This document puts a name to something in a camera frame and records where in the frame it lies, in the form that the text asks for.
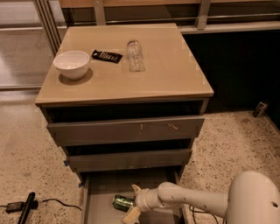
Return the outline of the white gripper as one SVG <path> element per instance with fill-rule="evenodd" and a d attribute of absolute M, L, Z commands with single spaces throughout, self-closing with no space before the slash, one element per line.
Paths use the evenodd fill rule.
<path fill-rule="evenodd" d="M 140 224 L 139 217 L 142 212 L 148 212 L 155 208 L 160 208 L 160 200 L 158 198 L 157 189 L 141 189 L 138 185 L 131 185 L 136 198 L 136 206 L 132 206 L 125 217 L 122 219 L 123 224 Z"/>

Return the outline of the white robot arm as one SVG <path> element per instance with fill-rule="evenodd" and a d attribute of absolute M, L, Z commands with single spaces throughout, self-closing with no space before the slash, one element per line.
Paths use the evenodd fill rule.
<path fill-rule="evenodd" d="M 227 224 L 280 224 L 280 192 L 276 185 L 256 171 L 243 171 L 234 177 L 225 193 L 183 188 L 164 182 L 155 189 L 133 186 L 135 205 L 122 222 L 139 224 L 142 212 L 187 204 L 217 215 Z"/>

